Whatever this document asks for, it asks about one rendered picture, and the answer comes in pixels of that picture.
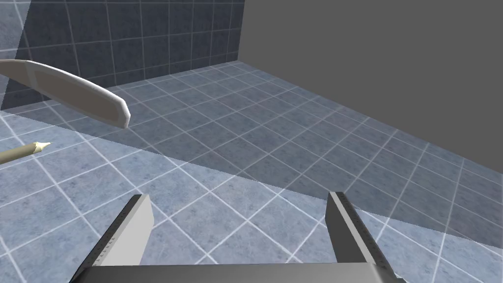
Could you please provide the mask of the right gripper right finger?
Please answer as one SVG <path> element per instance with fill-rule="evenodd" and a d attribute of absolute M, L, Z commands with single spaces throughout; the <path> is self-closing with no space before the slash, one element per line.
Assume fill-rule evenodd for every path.
<path fill-rule="evenodd" d="M 387 264 L 382 251 L 344 193 L 329 193 L 325 223 L 337 262 Z"/>

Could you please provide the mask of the beige pencil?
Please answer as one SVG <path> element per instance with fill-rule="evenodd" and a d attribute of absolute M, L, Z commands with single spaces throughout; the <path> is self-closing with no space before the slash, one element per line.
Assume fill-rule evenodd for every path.
<path fill-rule="evenodd" d="M 16 147 L 14 149 L 1 151 L 0 165 L 24 158 L 26 156 L 37 154 L 50 144 L 51 144 L 50 142 L 34 142 L 20 147 Z"/>

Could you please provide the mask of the pale grey knife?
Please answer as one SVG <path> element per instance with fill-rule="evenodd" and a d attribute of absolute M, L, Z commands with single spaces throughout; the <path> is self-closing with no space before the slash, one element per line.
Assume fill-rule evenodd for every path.
<path fill-rule="evenodd" d="M 0 75 L 108 125 L 127 128 L 126 102 L 109 90 L 55 67 L 31 60 L 0 59 Z"/>

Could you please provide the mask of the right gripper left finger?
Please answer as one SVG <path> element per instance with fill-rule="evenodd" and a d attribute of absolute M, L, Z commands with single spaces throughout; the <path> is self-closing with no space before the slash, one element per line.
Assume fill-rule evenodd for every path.
<path fill-rule="evenodd" d="M 149 195 L 133 195 L 81 266 L 139 265 L 153 225 Z"/>

